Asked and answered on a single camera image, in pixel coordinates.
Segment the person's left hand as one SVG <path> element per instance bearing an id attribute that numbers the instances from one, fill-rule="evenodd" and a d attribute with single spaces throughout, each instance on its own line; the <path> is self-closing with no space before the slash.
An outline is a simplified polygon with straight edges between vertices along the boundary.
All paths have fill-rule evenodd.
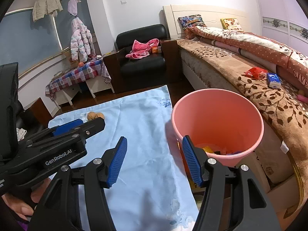
<path id="1" fill-rule="evenodd" d="M 46 178 L 37 189 L 35 189 L 31 195 L 30 198 L 34 203 L 38 203 L 43 196 L 45 190 L 49 186 L 51 182 L 51 179 L 48 177 Z M 2 195 L 2 199 L 4 200 L 5 204 L 13 210 L 20 218 L 27 221 L 28 216 L 32 216 L 34 213 L 33 208 L 25 203 L 23 200 L 16 198 L 15 196 L 6 193 Z"/>

